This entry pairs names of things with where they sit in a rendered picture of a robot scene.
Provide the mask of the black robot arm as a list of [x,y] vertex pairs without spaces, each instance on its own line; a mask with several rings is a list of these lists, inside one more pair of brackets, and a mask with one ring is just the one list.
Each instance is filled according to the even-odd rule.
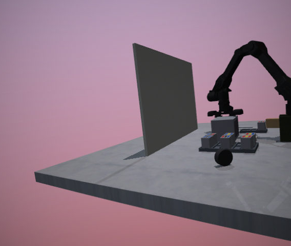
[[228,92],[231,92],[229,86],[232,82],[232,76],[238,68],[244,56],[252,55],[259,59],[265,69],[276,81],[275,89],[279,95],[282,95],[287,101],[285,105],[286,114],[291,115],[291,78],[288,77],[277,63],[270,57],[267,48],[263,42],[251,40],[246,45],[234,51],[234,55],[225,71],[218,77],[212,90],[207,94],[208,101],[229,100]]

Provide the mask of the grey flat panel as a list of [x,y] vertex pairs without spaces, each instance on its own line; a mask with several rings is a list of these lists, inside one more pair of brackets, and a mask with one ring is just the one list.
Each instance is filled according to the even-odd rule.
[[198,129],[192,63],[133,43],[145,155]]

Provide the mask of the tan rectangular block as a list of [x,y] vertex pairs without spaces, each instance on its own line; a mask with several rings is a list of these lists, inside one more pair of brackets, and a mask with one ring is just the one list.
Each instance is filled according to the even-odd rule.
[[267,118],[266,128],[279,128],[279,118]]

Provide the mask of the black cylinder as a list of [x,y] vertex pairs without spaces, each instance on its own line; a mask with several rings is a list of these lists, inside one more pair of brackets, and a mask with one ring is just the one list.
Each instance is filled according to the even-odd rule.
[[219,149],[215,153],[214,159],[215,159],[216,163],[218,163],[222,166],[228,166],[233,160],[233,155],[232,155],[231,151],[229,151],[229,150]]

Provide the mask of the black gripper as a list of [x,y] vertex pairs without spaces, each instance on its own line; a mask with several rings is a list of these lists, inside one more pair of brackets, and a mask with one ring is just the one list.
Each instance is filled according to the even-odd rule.
[[230,111],[230,100],[222,100],[219,101],[219,112],[217,111],[208,111],[207,116],[215,116],[220,117],[221,114],[229,114],[230,116],[236,116],[243,114],[243,109],[234,109],[233,111]]

